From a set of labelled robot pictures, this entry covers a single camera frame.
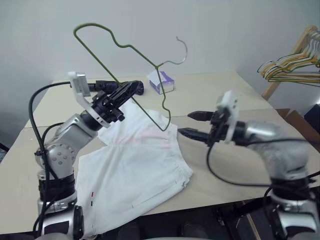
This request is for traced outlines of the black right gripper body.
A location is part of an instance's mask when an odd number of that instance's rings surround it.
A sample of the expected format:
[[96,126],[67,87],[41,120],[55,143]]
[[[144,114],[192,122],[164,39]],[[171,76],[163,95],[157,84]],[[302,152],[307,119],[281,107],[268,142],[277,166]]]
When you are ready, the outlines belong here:
[[216,110],[212,113],[210,119],[211,129],[207,135],[206,141],[208,147],[212,147],[215,143],[226,139],[229,128],[229,117],[230,113],[227,110],[224,110],[223,112]]

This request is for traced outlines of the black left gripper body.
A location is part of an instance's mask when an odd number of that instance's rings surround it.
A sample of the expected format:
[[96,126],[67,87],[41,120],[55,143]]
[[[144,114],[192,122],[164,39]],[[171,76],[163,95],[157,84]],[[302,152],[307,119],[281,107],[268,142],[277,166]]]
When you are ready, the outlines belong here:
[[124,113],[120,107],[124,104],[125,92],[123,90],[116,90],[111,94],[104,91],[99,91],[92,98],[91,107],[99,115],[98,119],[105,120],[107,123],[122,122],[125,119]]

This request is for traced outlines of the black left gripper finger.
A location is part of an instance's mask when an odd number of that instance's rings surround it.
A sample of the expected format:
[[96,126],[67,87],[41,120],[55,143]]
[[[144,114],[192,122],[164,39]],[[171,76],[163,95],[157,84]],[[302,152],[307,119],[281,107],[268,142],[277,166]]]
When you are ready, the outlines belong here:
[[111,96],[126,96],[126,97],[132,97],[134,95],[141,95],[141,81],[139,80],[133,80],[133,81],[125,81],[121,82],[118,85],[118,88],[113,91]]
[[134,95],[141,96],[143,93],[143,83],[123,83],[115,91],[115,107],[119,108]]

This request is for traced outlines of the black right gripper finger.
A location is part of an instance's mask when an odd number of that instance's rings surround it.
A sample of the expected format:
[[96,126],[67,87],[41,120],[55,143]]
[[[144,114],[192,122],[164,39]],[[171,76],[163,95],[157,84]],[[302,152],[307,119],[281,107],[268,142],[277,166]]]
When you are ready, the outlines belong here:
[[213,112],[198,110],[198,111],[193,111],[193,112],[189,113],[187,116],[193,120],[196,120],[196,121],[206,122],[206,121],[211,120],[211,118],[213,116]]
[[205,132],[189,127],[179,128],[178,132],[188,139],[202,142],[208,145],[208,134]]

